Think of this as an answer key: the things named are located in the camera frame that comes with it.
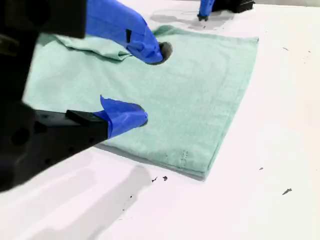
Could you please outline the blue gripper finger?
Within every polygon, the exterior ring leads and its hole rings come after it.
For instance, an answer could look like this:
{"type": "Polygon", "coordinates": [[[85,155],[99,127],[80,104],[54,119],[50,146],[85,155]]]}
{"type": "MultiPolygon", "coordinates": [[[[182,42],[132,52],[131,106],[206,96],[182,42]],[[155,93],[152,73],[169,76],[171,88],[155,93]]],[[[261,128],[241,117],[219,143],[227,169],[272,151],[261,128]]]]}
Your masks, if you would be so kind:
{"type": "Polygon", "coordinates": [[[148,65],[159,65],[169,59],[173,47],[158,42],[144,18],[117,0],[88,0],[86,33],[112,40],[148,65]]]}
{"type": "Polygon", "coordinates": [[[97,112],[36,112],[34,159],[38,172],[148,123],[148,114],[138,104],[103,97],[100,104],[102,110],[97,112]]]}
{"type": "Polygon", "coordinates": [[[213,5],[215,3],[215,0],[201,0],[200,6],[199,6],[199,12],[197,14],[197,18],[199,21],[207,21],[209,18],[209,15],[212,12],[213,5]]]}

